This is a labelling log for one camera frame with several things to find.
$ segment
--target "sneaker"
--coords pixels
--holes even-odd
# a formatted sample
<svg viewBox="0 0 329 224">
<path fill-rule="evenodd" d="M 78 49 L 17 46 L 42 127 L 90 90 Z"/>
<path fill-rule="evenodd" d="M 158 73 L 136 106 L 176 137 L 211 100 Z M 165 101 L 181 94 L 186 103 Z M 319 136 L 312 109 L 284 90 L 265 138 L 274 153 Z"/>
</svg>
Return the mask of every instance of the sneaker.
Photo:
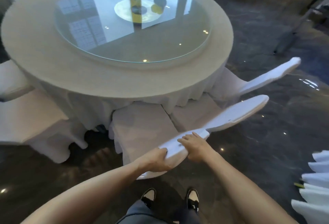
<svg viewBox="0 0 329 224">
<path fill-rule="evenodd" d="M 155 200 L 156 195 L 157 195 L 156 190 L 154 188 L 150 188 L 145 191 L 145 193 L 141 197 L 141 200 L 150 209 Z"/>
<path fill-rule="evenodd" d="M 199 212 L 199 195 L 198 191 L 194 188 L 189 188 L 186 193 L 186 203 L 188 209 L 195 210 L 196 213 Z"/>
</svg>

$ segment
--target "glossy floor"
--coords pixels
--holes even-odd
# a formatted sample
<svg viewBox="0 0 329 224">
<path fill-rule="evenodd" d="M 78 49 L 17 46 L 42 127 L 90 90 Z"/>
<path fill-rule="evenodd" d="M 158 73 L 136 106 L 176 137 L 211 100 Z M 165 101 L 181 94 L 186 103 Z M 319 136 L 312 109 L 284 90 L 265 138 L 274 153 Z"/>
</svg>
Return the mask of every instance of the glossy floor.
<svg viewBox="0 0 329 224">
<path fill-rule="evenodd" d="M 274 57 L 277 38 L 299 18 L 298 12 L 308 0 L 216 2 L 232 22 L 235 39 L 228 67 L 240 78 L 252 79 L 294 56 L 301 57 L 302 64 L 281 80 L 245 95 L 266 94 L 270 100 L 259 113 L 212 133 L 208 140 L 235 168 L 305 223 L 290 201 L 301 200 L 293 182 L 310 172 L 307 162 L 312 160 L 312 152 L 329 148 L 329 37 L 306 22 L 294 46 Z M 86 140 L 89 147 L 85 151 L 71 145 L 72 156 L 65 164 L 54 164 L 29 147 L 0 146 L 0 189 L 6 189 L 0 193 L 1 222 L 19 223 L 64 190 L 120 166 L 121 157 L 105 136 L 87 132 Z M 178 206 L 187 187 L 194 186 L 200 194 L 202 223 L 242 222 L 211 171 L 185 160 L 159 178 L 135 182 L 97 223 L 115 223 L 151 186 L 158 191 L 155 207 L 161 215 Z"/>
</svg>

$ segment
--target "table top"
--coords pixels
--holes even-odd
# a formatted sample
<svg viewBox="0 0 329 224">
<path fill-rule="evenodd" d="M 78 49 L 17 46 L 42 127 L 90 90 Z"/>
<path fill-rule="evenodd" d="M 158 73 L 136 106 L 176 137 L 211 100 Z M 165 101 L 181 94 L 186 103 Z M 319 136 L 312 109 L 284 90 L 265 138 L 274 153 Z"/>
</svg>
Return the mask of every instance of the table top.
<svg viewBox="0 0 329 224">
<path fill-rule="evenodd" d="M 196 0 L 59 0 L 55 24 L 85 52 L 135 63 L 182 57 L 200 48 L 211 32 Z"/>
<path fill-rule="evenodd" d="M 1 35 L 11 59 L 38 80 L 126 99 L 207 79 L 233 44 L 213 0 L 17 0 Z"/>
</svg>

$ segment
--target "dark pants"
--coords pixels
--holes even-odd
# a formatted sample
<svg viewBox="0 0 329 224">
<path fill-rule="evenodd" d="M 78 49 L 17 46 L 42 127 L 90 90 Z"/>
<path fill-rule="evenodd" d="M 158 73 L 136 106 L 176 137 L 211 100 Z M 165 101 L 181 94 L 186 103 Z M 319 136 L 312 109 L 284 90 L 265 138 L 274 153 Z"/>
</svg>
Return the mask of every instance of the dark pants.
<svg viewBox="0 0 329 224">
<path fill-rule="evenodd" d="M 138 200 L 128 209 L 128 214 L 153 215 L 153 212 L 141 200 Z M 185 204 L 175 211 L 173 221 L 179 221 L 179 224 L 200 224 L 197 213 L 192 209 L 187 209 Z"/>
</svg>

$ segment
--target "hand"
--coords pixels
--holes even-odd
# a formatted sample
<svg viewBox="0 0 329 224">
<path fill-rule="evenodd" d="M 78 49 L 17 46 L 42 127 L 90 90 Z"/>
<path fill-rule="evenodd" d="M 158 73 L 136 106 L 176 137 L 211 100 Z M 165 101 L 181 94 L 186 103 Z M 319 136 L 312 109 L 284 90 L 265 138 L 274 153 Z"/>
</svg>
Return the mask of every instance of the hand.
<svg viewBox="0 0 329 224">
<path fill-rule="evenodd" d="M 192 135 L 185 135 L 177 141 L 187 149 L 188 158 L 195 162 L 204 161 L 207 155 L 214 151 L 207 141 L 195 132 L 192 132 Z"/>
<path fill-rule="evenodd" d="M 138 164 L 138 167 L 144 172 L 168 171 L 171 170 L 172 167 L 165 164 L 164 162 L 166 154 L 167 148 L 155 148 L 147 152 L 145 155 L 142 155 L 140 158 L 136 159 L 135 162 Z"/>
</svg>

